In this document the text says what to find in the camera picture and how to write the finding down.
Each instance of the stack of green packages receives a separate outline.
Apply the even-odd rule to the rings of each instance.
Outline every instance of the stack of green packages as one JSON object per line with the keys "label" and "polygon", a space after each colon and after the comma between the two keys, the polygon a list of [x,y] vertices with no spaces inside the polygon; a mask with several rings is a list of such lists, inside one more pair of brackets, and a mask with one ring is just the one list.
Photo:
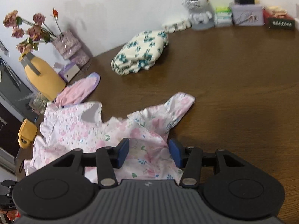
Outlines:
{"label": "stack of green packages", "polygon": [[229,7],[217,7],[215,23],[216,27],[233,25],[231,9]]}

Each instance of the flower bouquet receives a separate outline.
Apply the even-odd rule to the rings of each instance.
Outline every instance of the flower bouquet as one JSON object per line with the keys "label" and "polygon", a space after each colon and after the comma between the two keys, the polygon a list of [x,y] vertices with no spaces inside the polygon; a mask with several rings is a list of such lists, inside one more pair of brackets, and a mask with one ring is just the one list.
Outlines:
{"label": "flower bouquet", "polygon": [[[58,12],[53,8],[53,17],[58,26]],[[14,10],[11,13],[7,14],[4,18],[3,24],[5,27],[12,27],[12,35],[11,37],[22,38],[24,34],[27,34],[28,37],[17,45],[17,49],[20,53],[23,53],[26,50],[38,50],[38,46],[40,43],[49,43],[57,38],[57,36],[49,29],[47,25],[45,25],[46,17],[41,13],[36,13],[33,16],[33,21],[29,22],[21,18],[18,15],[18,11]],[[20,25],[27,24],[30,26],[26,31],[20,28]]]}

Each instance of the wooden table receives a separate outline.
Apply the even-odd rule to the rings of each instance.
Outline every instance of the wooden table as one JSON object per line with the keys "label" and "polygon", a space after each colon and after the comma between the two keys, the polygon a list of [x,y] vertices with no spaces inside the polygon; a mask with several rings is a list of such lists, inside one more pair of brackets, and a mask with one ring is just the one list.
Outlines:
{"label": "wooden table", "polygon": [[[286,191],[279,217],[299,223],[298,45],[299,33],[292,31],[189,29],[169,36],[149,71],[113,72],[110,62],[119,47],[93,58],[75,80],[100,74],[88,101],[102,102],[103,121],[163,103],[177,92],[195,96],[170,136],[206,152],[226,148],[277,178]],[[211,174],[204,168],[202,180]]]}

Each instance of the yellow cup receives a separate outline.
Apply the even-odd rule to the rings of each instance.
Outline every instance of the yellow cup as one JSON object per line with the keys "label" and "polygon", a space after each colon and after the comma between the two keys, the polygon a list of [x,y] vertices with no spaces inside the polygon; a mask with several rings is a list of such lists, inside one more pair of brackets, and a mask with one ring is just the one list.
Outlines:
{"label": "yellow cup", "polygon": [[22,148],[27,148],[30,146],[31,142],[34,140],[37,133],[37,127],[30,120],[25,119],[22,123],[18,136],[19,136],[19,145]]}

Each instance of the cup handle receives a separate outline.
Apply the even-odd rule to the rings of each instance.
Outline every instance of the cup handle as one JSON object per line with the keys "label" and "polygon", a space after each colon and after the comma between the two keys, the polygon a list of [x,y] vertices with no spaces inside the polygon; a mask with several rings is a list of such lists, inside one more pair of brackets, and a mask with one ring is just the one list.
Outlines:
{"label": "cup handle", "polygon": [[26,149],[29,145],[30,145],[30,141],[22,136],[19,136],[19,145],[20,147]]}

